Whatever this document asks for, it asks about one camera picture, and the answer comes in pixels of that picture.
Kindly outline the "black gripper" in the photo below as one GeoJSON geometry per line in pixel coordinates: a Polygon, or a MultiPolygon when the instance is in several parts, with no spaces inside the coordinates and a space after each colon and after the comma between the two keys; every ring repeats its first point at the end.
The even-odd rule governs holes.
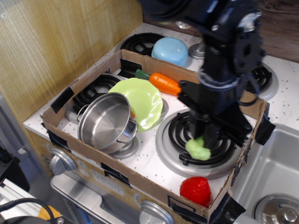
{"type": "Polygon", "coordinates": [[[242,147],[252,126],[240,109],[244,85],[242,79],[228,88],[209,87],[190,81],[179,82],[178,99],[190,108],[189,131],[193,139],[202,136],[204,148],[215,149],[221,137],[242,147]]]}

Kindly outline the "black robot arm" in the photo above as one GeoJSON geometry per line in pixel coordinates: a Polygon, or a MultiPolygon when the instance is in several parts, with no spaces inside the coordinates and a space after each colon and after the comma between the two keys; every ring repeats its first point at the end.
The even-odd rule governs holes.
{"type": "Polygon", "coordinates": [[[253,0],[143,0],[145,14],[157,22],[181,21],[196,28],[205,44],[199,83],[182,80],[178,98],[191,110],[190,131],[213,148],[221,137],[242,146],[252,127],[241,112],[252,70],[265,56],[259,35],[260,12],[253,0]]]}

